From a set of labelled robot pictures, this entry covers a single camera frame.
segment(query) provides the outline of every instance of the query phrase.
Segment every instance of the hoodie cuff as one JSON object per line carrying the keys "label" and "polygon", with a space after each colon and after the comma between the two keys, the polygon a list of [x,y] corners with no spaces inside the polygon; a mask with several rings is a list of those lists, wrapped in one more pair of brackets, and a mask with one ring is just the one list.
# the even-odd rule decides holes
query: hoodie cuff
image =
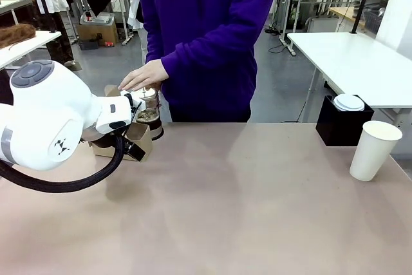
{"label": "hoodie cuff", "polygon": [[181,66],[179,57],[176,52],[172,52],[165,57],[160,59],[162,61],[163,67],[165,68],[169,78],[173,78]]}

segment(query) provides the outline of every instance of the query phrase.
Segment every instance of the gray button pad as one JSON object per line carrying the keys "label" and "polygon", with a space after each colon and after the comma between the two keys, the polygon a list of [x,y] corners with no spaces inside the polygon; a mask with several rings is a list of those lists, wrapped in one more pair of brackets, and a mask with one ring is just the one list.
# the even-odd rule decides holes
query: gray button pad
{"label": "gray button pad", "polygon": [[54,62],[52,61],[30,61],[12,75],[10,82],[16,88],[32,87],[47,79],[53,70]]}

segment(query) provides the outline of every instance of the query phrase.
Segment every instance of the white paper cup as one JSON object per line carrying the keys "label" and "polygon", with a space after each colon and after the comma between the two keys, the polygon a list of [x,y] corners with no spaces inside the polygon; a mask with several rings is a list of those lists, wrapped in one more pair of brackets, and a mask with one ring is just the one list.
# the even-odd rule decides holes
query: white paper cup
{"label": "white paper cup", "polygon": [[350,167],[351,176],[357,180],[370,181],[401,138],[401,130],[387,122],[365,122]]}

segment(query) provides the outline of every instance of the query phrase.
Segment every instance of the brown paper box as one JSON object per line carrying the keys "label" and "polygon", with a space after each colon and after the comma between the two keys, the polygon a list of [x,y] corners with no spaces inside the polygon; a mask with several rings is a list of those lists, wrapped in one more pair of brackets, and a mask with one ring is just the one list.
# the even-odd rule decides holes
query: brown paper box
{"label": "brown paper box", "polygon": [[[104,93],[107,97],[115,97],[120,95],[119,90],[114,85],[107,85],[104,88]],[[143,157],[141,161],[145,162],[153,149],[153,142],[150,135],[149,126],[145,124],[132,122],[129,131],[126,133],[126,138],[128,138],[130,141],[135,143],[138,147],[140,147],[146,152],[146,155]],[[113,155],[115,154],[115,148],[113,147],[99,148],[91,143],[91,148],[93,149],[94,154],[97,156],[113,157]],[[123,159],[136,161],[128,155],[125,155]]]}
{"label": "brown paper box", "polygon": [[114,45],[118,43],[118,35],[116,24],[111,26],[96,26],[96,25],[77,25],[77,32],[80,40],[96,39],[97,34],[101,33],[103,39],[98,40],[98,45],[105,46],[106,41],[112,42]]}

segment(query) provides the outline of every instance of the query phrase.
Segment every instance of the black pole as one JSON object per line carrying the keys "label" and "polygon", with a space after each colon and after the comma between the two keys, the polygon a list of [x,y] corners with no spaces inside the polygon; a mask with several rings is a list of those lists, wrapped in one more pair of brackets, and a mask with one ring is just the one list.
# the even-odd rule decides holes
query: black pole
{"label": "black pole", "polygon": [[46,15],[46,18],[49,20],[50,32],[56,32],[52,16],[50,15],[49,9],[47,8],[46,0],[41,0],[41,4],[43,5],[44,14]]}
{"label": "black pole", "polygon": [[353,25],[353,28],[352,28],[352,31],[351,31],[351,33],[353,33],[353,34],[355,34],[356,30],[358,29],[358,25],[359,25],[359,22],[361,21],[362,12],[363,12],[363,9],[365,7],[365,3],[366,3],[366,0],[362,0],[360,2],[358,15],[356,15],[355,24]]}

